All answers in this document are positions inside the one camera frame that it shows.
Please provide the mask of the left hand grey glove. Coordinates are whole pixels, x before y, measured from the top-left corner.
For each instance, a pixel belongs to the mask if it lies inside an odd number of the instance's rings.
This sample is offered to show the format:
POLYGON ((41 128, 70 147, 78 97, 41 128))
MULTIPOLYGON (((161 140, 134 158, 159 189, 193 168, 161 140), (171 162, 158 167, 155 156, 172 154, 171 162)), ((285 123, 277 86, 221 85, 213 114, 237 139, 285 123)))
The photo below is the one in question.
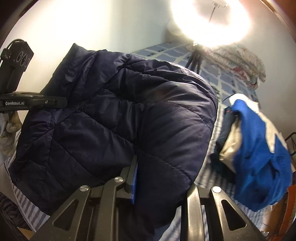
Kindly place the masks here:
POLYGON ((22 128, 17 111, 1 113, 1 153, 11 157, 15 150, 16 133, 22 128))

